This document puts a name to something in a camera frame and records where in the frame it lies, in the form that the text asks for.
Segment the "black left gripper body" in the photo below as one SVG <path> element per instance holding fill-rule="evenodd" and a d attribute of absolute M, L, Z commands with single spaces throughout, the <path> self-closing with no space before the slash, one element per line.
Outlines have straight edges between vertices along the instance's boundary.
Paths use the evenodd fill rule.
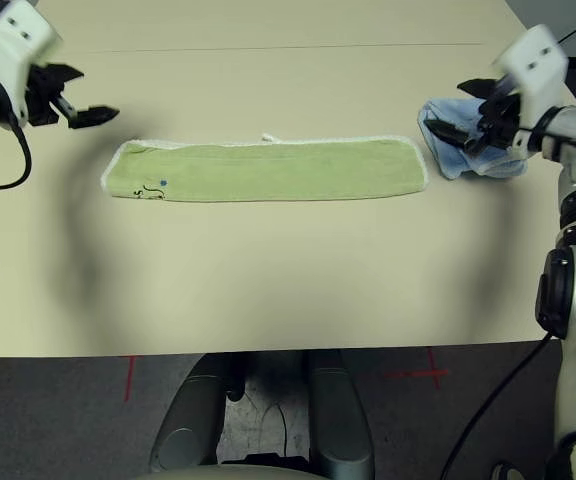
<path fill-rule="evenodd" d="M 32 65 L 27 80 L 25 101 L 28 110 L 28 122 L 33 127 L 57 123 L 59 115 L 54 108 L 56 108 L 68 122 L 77 111 L 62 96 L 62 93 L 53 94 L 49 91 L 46 79 L 46 65 Z"/>

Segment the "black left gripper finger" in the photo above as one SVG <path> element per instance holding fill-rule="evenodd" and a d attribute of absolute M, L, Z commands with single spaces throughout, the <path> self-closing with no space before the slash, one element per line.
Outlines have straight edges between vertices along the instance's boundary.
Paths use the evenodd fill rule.
<path fill-rule="evenodd" d="M 61 94 L 68 82 L 83 76 L 83 72 L 68 64 L 50 63 L 46 65 L 47 85 L 53 94 Z"/>
<path fill-rule="evenodd" d="M 120 113 L 119 109 L 106 105 L 91 106 L 79 110 L 69 119 L 70 129 L 83 129 L 103 125 L 114 119 Z"/>

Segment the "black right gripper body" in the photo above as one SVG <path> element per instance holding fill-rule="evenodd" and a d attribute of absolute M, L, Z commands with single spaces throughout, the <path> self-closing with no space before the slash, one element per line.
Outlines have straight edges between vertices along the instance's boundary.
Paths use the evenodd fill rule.
<path fill-rule="evenodd" d="M 475 132 L 469 135 L 464 151 L 477 157 L 488 147 L 507 149 L 519 127 L 521 100 L 518 93 L 471 96 L 482 100 L 477 108 Z"/>

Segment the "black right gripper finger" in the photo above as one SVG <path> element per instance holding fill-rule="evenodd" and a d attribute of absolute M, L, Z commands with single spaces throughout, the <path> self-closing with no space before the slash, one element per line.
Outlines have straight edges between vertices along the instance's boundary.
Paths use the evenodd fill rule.
<path fill-rule="evenodd" d="M 497 92 L 497 81 L 483 78 L 469 79 L 459 83 L 457 89 L 474 98 L 489 99 Z"/>
<path fill-rule="evenodd" d="M 469 134 L 466 131 L 444 120 L 426 119 L 425 126 L 439 140 L 452 146 L 465 146 L 469 141 Z"/>

